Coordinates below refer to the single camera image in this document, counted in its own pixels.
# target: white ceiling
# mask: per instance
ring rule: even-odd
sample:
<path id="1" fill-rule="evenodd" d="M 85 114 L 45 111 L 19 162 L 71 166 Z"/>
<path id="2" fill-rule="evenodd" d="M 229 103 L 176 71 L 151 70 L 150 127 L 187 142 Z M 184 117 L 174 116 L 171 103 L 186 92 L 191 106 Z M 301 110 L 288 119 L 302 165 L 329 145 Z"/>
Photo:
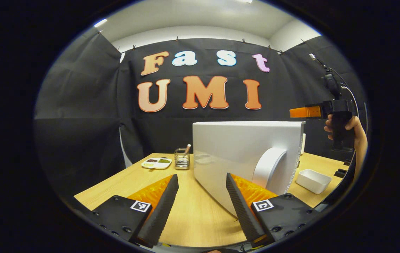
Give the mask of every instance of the white ceiling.
<path id="1" fill-rule="evenodd" d="M 294 18 L 262 1 L 143 0 L 118 11 L 100 27 L 110 42 L 153 29 L 212 26 L 249 32 L 270 39 Z"/>

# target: screw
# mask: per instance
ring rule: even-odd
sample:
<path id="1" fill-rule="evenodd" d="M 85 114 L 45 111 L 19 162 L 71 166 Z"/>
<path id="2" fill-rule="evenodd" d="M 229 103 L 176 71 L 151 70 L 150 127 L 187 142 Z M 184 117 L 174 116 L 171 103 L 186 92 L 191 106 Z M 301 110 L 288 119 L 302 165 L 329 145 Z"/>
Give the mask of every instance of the screw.
<path id="1" fill-rule="evenodd" d="M 122 229 L 123 229 L 123 231 L 125 231 L 127 233 L 131 233 L 131 229 L 127 226 L 123 226 Z"/>
<path id="2" fill-rule="evenodd" d="M 282 229 L 282 227 L 276 226 L 276 227 L 272 228 L 272 232 L 278 232 L 278 231 L 280 231 L 281 229 Z"/>

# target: blue letter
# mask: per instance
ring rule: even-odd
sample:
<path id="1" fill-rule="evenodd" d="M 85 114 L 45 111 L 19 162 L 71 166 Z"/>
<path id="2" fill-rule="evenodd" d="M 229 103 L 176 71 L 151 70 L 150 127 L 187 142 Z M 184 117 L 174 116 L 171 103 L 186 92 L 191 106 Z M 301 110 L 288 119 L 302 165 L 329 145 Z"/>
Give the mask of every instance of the blue letter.
<path id="1" fill-rule="evenodd" d="M 195 53 L 192 51 L 182 51 L 175 54 L 175 59 L 173 59 L 172 64 L 174 66 L 192 66 L 197 63 L 195 59 Z"/>
<path id="2" fill-rule="evenodd" d="M 233 51 L 220 50 L 217 51 L 217 56 L 220 58 L 217 62 L 222 66 L 234 66 L 236 61 L 236 54 Z"/>

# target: ceiling light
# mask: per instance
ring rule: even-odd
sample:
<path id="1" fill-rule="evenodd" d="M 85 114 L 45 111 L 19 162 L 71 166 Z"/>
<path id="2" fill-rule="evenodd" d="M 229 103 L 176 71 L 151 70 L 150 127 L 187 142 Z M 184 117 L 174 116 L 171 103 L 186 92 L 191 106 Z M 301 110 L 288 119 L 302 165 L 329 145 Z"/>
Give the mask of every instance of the ceiling light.
<path id="1" fill-rule="evenodd" d="M 102 24 L 104 24 L 106 21 L 107 21 L 106 19 L 103 19 L 102 21 L 98 22 L 97 24 L 94 24 L 94 27 L 99 27 Z"/>

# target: white tray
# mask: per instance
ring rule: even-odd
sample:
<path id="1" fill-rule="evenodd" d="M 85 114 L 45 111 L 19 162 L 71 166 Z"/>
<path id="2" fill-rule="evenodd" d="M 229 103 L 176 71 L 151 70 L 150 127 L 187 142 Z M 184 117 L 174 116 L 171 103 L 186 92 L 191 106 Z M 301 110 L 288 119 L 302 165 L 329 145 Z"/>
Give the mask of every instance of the white tray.
<path id="1" fill-rule="evenodd" d="M 309 169 L 300 171 L 298 173 L 298 178 L 296 179 L 297 184 L 305 187 L 315 194 L 320 194 L 325 191 L 330 182 L 331 178 L 329 176 Z"/>
<path id="2" fill-rule="evenodd" d="M 170 162 L 147 162 L 148 160 L 168 160 Z M 157 169 L 157 170 L 163 170 L 167 167 L 169 167 L 169 165 L 171 164 L 172 160 L 170 158 L 149 158 L 147 160 L 145 160 L 145 162 L 142 162 L 141 165 L 144 168 L 147 169 Z"/>

